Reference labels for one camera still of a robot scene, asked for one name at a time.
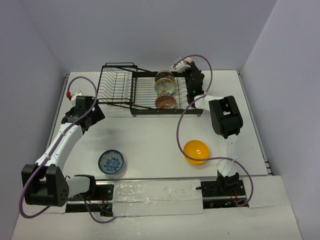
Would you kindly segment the white orange flower bowl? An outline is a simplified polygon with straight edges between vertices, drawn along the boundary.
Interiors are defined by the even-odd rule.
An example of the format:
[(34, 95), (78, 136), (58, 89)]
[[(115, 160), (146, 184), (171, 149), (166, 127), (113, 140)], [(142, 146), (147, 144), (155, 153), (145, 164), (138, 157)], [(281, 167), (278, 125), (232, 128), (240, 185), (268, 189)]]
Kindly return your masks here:
[(175, 83), (171, 79), (163, 77), (154, 84), (154, 90), (158, 95), (161, 93), (173, 94)]

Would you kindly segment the blue pattern bowl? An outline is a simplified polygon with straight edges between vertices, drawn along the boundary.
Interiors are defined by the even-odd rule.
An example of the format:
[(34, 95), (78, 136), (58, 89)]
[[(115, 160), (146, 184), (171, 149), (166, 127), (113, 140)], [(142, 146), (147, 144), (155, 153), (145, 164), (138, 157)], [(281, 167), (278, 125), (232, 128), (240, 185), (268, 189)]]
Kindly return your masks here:
[(98, 159), (99, 170), (107, 175), (119, 172), (125, 163), (123, 155), (114, 149), (105, 151)]

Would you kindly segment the yellow bowl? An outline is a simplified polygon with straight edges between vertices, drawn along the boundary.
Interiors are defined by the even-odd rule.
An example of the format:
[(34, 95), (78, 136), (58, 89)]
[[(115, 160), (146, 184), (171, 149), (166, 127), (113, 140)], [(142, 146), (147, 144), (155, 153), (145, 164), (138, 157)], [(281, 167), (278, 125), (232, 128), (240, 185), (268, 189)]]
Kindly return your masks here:
[(188, 156), (197, 159), (193, 160), (188, 157), (186, 157), (187, 161), (193, 165), (202, 165), (206, 161), (205, 160), (200, 160), (200, 159), (207, 159), (210, 156), (210, 151), (209, 148), (205, 143), (203, 143), (200, 140), (190, 140), (188, 141), (184, 147), (183, 151), (185, 154)]

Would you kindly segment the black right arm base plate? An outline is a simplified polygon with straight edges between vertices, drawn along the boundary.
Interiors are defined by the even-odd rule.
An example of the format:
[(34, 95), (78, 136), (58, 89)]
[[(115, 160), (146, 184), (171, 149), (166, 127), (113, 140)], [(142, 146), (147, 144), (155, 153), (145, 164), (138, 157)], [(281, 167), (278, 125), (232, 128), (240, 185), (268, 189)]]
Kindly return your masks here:
[(195, 189), (201, 191), (204, 209), (235, 208), (237, 201), (242, 200), (242, 204), (247, 198), (241, 179), (237, 184), (227, 188), (219, 186), (217, 180), (201, 180), (200, 186)]

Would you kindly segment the orange lattice pattern bowl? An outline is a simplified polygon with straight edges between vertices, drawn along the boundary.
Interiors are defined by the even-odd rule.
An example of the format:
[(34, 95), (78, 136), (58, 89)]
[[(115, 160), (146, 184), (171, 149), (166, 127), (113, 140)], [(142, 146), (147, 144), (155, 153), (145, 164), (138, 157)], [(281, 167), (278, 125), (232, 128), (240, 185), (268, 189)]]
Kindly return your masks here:
[(172, 95), (160, 95), (155, 100), (157, 109), (174, 109), (176, 104), (177, 101)]

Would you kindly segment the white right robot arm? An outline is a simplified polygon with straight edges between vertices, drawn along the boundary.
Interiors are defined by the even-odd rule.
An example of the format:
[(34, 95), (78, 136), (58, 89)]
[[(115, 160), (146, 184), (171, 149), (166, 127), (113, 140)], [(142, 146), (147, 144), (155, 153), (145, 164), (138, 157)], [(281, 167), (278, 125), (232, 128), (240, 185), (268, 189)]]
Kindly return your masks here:
[(230, 157), (221, 157), (221, 160), (236, 163), (235, 142), (243, 127), (243, 118), (234, 96), (216, 97), (203, 91), (205, 75), (198, 69), (193, 60), (187, 62), (188, 68), (184, 71), (187, 87), (187, 100), (189, 105), (182, 112), (185, 114), (189, 108), (209, 111), (214, 132), (223, 137), (229, 145)]

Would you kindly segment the grey leaf pattern bowl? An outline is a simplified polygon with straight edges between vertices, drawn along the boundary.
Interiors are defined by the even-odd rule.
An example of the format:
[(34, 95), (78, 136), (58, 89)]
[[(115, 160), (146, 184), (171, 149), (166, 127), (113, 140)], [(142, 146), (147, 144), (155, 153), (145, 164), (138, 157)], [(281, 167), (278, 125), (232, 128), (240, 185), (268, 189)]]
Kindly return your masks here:
[(174, 80), (174, 75), (171, 71), (169, 70), (160, 70), (156, 75), (155, 75), (155, 82), (157, 82), (158, 80), (162, 79), (162, 78), (167, 78), (170, 80)]

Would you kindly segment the orange floral pattern bowl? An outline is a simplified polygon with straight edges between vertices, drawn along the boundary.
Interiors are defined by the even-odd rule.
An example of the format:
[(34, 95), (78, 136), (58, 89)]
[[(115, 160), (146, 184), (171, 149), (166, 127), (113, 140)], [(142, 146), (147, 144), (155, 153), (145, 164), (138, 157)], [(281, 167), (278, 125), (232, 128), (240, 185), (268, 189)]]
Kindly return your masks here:
[(192, 62), (193, 62), (193, 60), (192, 60), (190, 57), (185, 58), (184, 61), (185, 61), (186, 64), (188, 64), (189, 66), (191, 66), (191, 65), (192, 65)]

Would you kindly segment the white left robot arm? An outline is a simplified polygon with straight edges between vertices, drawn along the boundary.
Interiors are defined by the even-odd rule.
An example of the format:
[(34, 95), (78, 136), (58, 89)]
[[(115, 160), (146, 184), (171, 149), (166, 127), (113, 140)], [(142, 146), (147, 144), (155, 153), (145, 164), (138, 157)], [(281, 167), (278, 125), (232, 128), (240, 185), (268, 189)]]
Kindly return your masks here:
[(93, 199), (98, 193), (95, 177), (78, 174), (70, 179), (63, 175), (64, 165), (84, 133), (105, 115), (93, 96), (77, 96), (73, 106), (61, 121), (59, 132), (34, 163), (21, 171), (23, 190), (19, 204), (62, 207), (69, 198), (81, 194)]

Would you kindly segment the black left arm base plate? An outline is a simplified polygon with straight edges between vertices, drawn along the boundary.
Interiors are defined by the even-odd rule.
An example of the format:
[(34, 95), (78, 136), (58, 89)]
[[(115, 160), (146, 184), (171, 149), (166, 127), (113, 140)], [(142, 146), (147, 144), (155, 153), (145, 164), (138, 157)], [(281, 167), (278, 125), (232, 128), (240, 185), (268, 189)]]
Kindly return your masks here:
[[(113, 217), (113, 193), (114, 182), (111, 181), (97, 181), (96, 192), (92, 196), (84, 196), (88, 208), (91, 213), (97, 213), (100, 217)], [(87, 213), (88, 209), (78, 195), (68, 199), (65, 207), (66, 213)]]

